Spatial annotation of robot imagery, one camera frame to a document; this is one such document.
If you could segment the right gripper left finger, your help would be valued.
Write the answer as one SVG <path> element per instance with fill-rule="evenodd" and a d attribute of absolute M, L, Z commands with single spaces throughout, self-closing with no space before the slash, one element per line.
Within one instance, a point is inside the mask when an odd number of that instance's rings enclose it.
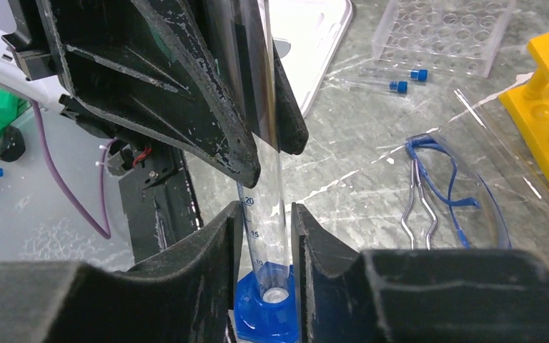
<path fill-rule="evenodd" d="M 235 201 L 125 272 L 0 262 L 0 342 L 233 342 L 242 236 Z"/>

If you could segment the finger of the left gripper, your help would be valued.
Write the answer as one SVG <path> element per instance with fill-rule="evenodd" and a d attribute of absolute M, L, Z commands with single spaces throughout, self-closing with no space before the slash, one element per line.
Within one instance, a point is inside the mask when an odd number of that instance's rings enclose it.
<path fill-rule="evenodd" d="M 61 85 L 93 115 L 252 188 L 257 147 L 187 1 L 39 1 Z"/>
<path fill-rule="evenodd" d="M 277 151 L 300 155 L 309 133 L 272 35 L 268 1 L 236 2 L 236 35 L 244 116 Z"/>

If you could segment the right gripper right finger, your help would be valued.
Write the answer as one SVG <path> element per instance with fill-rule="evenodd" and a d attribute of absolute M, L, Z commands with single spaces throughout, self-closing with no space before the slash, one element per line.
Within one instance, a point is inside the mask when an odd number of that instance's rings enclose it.
<path fill-rule="evenodd" d="M 549 342 L 549 269 L 516 249 L 355 251 L 293 204 L 301 342 Z"/>

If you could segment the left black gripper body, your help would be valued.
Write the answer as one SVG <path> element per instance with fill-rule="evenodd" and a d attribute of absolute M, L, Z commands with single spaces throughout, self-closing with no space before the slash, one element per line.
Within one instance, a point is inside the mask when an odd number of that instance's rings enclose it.
<path fill-rule="evenodd" d="M 70 1 L 8 2 L 16 28 L 2 36 L 16 65 L 28 81 L 57 76 L 70 80 L 63 55 L 56 49 L 55 33 L 49 30 L 49 16 L 63 16 L 71 10 Z"/>

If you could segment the graduated cylinder blue base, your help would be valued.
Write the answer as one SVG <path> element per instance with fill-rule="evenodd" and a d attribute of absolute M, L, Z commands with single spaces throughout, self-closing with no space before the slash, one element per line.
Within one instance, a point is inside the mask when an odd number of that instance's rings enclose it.
<path fill-rule="evenodd" d="M 244 113 L 261 172 L 255 187 L 239 187 L 252 271 L 237 283 L 237 335 L 250 342 L 297 342 L 293 266 L 282 189 L 275 96 L 274 44 L 267 1 L 236 1 L 235 25 Z"/>

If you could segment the blue safety goggles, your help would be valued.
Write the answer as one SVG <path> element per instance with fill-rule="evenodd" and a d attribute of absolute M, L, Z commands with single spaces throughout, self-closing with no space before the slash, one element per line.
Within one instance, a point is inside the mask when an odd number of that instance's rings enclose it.
<path fill-rule="evenodd" d="M 518 248 L 525 240 L 549 245 L 549 188 L 460 89 L 459 116 L 445 126 L 408 137 L 408 168 L 416 159 L 426 176 L 427 199 L 460 248 Z M 410 219 L 424 247 L 425 213 Z"/>

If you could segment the blue capped test tube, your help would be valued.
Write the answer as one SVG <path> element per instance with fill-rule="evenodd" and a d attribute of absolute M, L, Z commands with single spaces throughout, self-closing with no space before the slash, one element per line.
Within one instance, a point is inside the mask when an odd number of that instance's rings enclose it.
<path fill-rule="evenodd" d="M 408 90 L 408 83 L 406 81 L 354 78 L 335 79 L 334 82 L 336 85 L 345 89 L 364 89 L 377 91 L 384 94 L 390 93 L 404 95 Z"/>

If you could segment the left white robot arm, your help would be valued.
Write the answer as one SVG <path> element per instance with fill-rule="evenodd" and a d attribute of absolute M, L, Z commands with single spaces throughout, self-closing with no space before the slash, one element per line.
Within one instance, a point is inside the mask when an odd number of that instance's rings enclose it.
<path fill-rule="evenodd" d="M 95 136 L 188 151 L 247 188 L 259 142 L 301 154 L 309 133 L 266 1 L 10 1 L 0 87 Z"/>

